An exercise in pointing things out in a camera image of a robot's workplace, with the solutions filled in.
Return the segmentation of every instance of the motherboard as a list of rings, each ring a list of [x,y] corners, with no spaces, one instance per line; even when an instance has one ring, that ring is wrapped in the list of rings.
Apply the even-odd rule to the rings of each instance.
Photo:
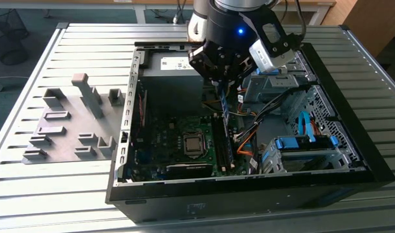
[[[230,117],[230,135],[237,129],[236,121]],[[137,182],[241,175],[245,159],[230,161],[218,148],[224,145],[224,138],[218,139],[216,133],[218,126],[221,118],[212,115],[150,119],[149,136],[144,139],[149,142],[134,152],[130,178]]]

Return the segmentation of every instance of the ventilation grille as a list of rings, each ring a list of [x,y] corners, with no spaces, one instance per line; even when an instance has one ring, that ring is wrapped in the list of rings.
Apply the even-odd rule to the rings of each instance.
[[[298,112],[305,111],[309,117],[314,119],[314,124],[324,135],[333,135],[339,140],[339,148],[345,149],[351,161],[359,161],[360,158],[353,150],[352,143],[347,138],[345,131],[343,130],[341,124],[335,121],[328,121],[328,117],[333,117],[333,111],[329,109],[329,104],[323,98],[323,92],[314,86],[298,95],[288,98],[282,105],[282,114],[288,116],[288,127],[293,134],[297,134],[297,117]]]

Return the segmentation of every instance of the black cable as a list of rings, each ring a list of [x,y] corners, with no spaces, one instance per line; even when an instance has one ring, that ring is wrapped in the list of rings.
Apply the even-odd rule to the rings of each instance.
[[[180,0],[177,0],[177,12],[176,12],[176,16],[177,16],[177,18],[180,16],[182,23],[185,23],[184,17],[182,17],[184,4],[185,4],[185,0],[182,1],[182,5],[181,6],[180,6]]]
[[[262,122],[262,118],[266,114],[269,114],[274,109],[277,109],[281,106],[281,103],[284,102],[285,98],[294,92],[308,90],[310,88],[310,85],[300,85],[298,87],[293,87],[288,89],[285,92],[282,92],[277,97],[274,97],[261,108],[258,113],[256,114],[250,126],[238,134],[236,139],[242,138],[248,133],[250,133],[258,126],[258,124]]]
[[[181,10],[180,10],[180,17],[181,17],[181,21],[182,21],[182,23],[185,23],[185,21],[184,21],[184,17],[182,17],[184,4],[185,4],[185,0],[182,1]]]
[[[161,15],[158,15],[158,13],[153,10],[150,10],[153,12],[153,14],[156,15],[154,18],[161,18]]]
[[[302,12],[301,12],[300,0],[294,0],[294,7],[296,7],[296,13],[298,15],[300,22],[301,22],[300,41],[302,41],[302,39],[305,37],[305,33],[306,33],[306,25],[305,25],[305,21],[304,21],[304,17],[302,17]]]
[[[282,17],[281,17],[281,20],[280,20],[280,23],[282,23],[282,20],[286,16],[286,11],[288,11],[288,0],[285,0],[285,10],[284,10],[284,14],[282,14]]]

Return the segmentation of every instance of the aluminum profile table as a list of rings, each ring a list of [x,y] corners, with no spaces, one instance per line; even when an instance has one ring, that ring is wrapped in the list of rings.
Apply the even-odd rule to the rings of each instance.
[[[109,161],[21,164],[45,89],[70,86],[72,74],[85,72],[98,92],[125,91],[133,42],[185,40],[185,30],[162,24],[69,24],[56,29],[0,132],[0,231],[395,233],[395,182],[323,209],[134,225],[104,203]],[[285,30],[297,33],[300,28]],[[395,172],[395,83],[348,30],[308,27],[305,41]]]

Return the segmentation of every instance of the floor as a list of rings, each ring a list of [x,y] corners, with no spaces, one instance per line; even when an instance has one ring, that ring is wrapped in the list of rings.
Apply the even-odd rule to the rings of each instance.
[[[29,31],[29,36],[22,40],[29,59],[16,66],[4,66],[0,63],[0,77],[28,77],[30,75],[58,22],[136,23],[132,10],[50,10],[50,18],[44,18],[44,13],[38,9],[20,9],[18,13]],[[158,13],[161,17],[156,17],[154,13],[148,10],[145,11],[145,20],[148,23],[165,23],[172,20],[174,13],[174,10],[168,10]],[[184,11],[184,18],[189,18],[190,14],[192,11]],[[387,72],[395,79],[395,40],[391,41],[377,59],[383,66],[388,67]],[[25,81],[25,78],[0,79],[4,86],[4,90],[0,92],[0,128]]]

